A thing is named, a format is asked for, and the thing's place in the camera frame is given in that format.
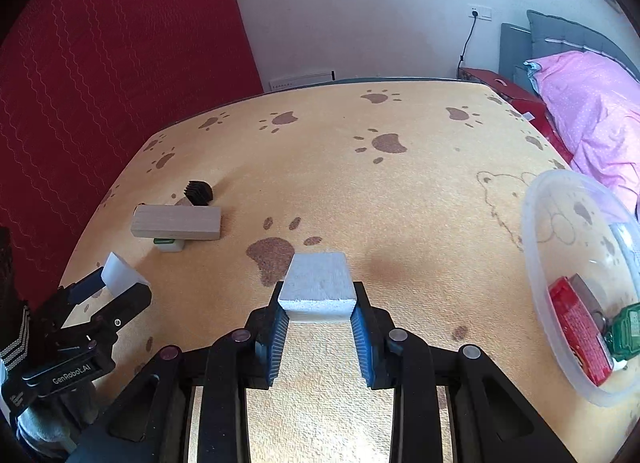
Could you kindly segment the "gloved left hand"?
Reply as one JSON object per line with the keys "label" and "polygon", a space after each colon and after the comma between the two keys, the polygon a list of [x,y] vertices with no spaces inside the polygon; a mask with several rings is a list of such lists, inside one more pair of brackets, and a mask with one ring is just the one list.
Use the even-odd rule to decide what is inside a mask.
{"label": "gloved left hand", "polygon": [[17,432],[35,453],[50,459],[66,459],[99,412],[96,387],[81,383],[66,393],[34,401],[17,419]]}

